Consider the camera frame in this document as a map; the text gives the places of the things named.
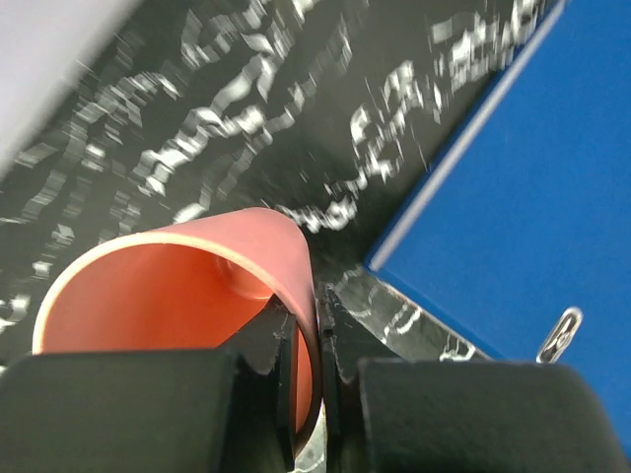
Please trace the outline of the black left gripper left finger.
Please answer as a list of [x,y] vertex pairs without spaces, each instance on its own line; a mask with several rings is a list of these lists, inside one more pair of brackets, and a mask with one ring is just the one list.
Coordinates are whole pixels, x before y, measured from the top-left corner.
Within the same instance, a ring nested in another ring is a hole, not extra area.
[[215,349],[26,357],[1,377],[1,468],[290,471],[297,345],[271,303]]

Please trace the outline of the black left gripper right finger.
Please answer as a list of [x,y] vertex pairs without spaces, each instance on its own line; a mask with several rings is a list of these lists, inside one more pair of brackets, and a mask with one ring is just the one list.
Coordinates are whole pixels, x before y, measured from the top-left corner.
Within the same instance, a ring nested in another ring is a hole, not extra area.
[[626,472],[596,394],[564,365],[410,362],[319,289],[330,472]]

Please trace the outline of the pink plastic cup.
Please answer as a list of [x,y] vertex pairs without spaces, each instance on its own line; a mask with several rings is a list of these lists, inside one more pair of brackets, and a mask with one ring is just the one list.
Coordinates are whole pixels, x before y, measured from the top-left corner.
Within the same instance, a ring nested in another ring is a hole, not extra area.
[[277,297],[300,330],[298,447],[321,399],[315,289],[299,227],[268,208],[246,208],[120,236],[72,262],[35,319],[34,354],[214,348]]

